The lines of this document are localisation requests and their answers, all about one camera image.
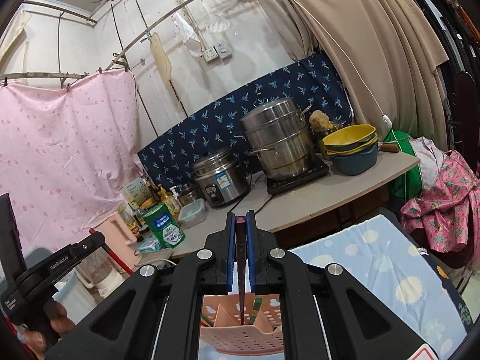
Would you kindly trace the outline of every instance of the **blue gripper pad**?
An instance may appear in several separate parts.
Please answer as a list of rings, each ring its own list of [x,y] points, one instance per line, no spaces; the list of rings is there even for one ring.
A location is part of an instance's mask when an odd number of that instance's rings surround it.
[[[235,253],[235,215],[231,215],[230,223],[230,232],[229,232],[229,256],[227,257],[227,277],[226,277],[226,288],[228,292],[232,291],[233,286],[233,262],[234,262],[234,253]]]
[[[255,253],[254,253],[254,234],[257,230],[255,223],[255,216],[253,211],[249,211],[246,215],[247,218],[247,253],[248,253],[248,275],[250,277],[250,290],[255,292]]]

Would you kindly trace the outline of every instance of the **green can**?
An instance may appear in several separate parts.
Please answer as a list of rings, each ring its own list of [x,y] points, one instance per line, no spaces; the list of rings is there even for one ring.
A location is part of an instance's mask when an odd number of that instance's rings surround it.
[[[142,217],[162,247],[174,248],[185,239],[185,233],[180,229],[177,221],[171,217],[165,204],[156,205]]]

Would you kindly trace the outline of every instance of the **white wall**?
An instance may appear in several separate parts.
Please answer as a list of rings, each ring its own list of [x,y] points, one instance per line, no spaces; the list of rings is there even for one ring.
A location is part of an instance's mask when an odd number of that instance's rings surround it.
[[[75,10],[70,6],[54,3],[59,7]],[[31,14],[25,29],[6,54],[0,65],[0,74],[59,71],[58,64],[58,10],[23,4]],[[64,14],[60,22],[60,66],[62,73],[93,73],[100,65],[93,24],[84,19]],[[39,88],[60,89],[59,79],[29,79],[29,85]]]
[[[177,0],[138,0],[148,25],[154,23],[178,5]],[[230,28],[220,34],[210,34],[203,25],[207,11],[221,14],[230,21]],[[94,16],[98,20],[94,33],[100,52],[100,60],[104,66],[113,58],[112,53],[121,50],[115,31],[111,3],[107,3]],[[119,34],[125,47],[145,28],[135,0],[114,0],[115,17]],[[278,33],[256,0],[196,0],[188,5],[193,18],[200,27],[202,35],[209,46],[219,40],[225,41],[233,50],[233,57],[222,62],[216,60],[207,64],[203,59],[192,57],[178,29],[168,18],[160,23],[152,32],[158,32],[166,54],[172,63],[171,81],[187,114],[202,109],[214,100],[226,95],[271,71],[292,62],[280,43]],[[149,42],[136,44],[129,52],[127,59],[131,67],[140,59],[146,61],[145,66],[139,64],[133,68],[145,108],[140,109],[142,147],[150,143],[175,124],[184,119],[173,92],[165,92],[160,75],[155,68],[150,53]],[[148,114],[157,131],[149,125]]]

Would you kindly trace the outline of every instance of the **white sticker with red border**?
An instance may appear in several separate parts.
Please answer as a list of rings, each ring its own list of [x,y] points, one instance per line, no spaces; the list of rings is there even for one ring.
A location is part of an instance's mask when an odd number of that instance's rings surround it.
[[[438,357],[428,344],[423,344],[409,357],[409,360],[438,360]]]

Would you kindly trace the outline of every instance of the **floor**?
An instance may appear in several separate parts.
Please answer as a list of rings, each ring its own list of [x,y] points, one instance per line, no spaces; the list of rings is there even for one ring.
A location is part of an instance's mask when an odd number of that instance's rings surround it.
[[[462,298],[465,300],[473,320],[477,320],[480,314],[480,273],[471,277]]]

